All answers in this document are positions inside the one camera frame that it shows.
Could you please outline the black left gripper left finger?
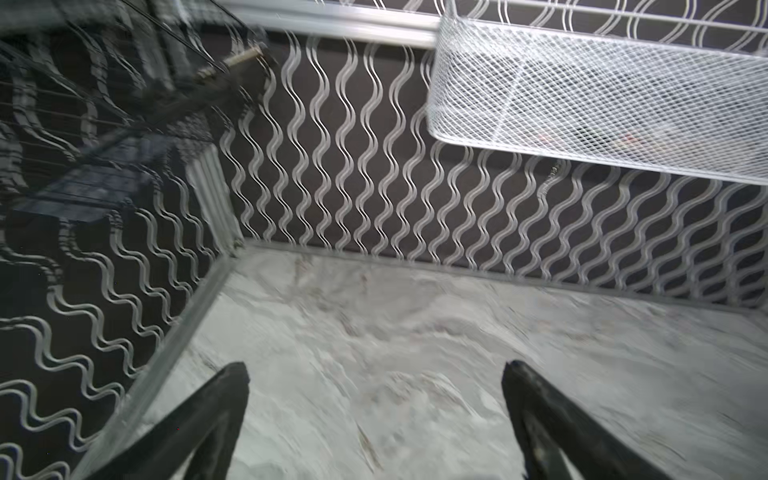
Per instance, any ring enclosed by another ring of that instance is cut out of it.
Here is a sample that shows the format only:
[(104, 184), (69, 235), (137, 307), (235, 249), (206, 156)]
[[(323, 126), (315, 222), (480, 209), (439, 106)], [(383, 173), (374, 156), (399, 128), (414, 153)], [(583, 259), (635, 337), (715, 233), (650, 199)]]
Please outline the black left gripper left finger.
[(249, 397), (242, 362), (222, 368), (130, 448), (91, 479), (224, 479), (240, 435)]

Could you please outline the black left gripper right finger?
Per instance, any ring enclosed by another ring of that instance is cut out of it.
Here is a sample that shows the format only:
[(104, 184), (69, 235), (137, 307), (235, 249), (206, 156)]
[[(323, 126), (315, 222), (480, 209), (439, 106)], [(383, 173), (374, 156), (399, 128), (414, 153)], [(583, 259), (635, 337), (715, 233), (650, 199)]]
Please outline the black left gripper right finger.
[(524, 459), (525, 479), (667, 479), (521, 360), (505, 364), (501, 387)]

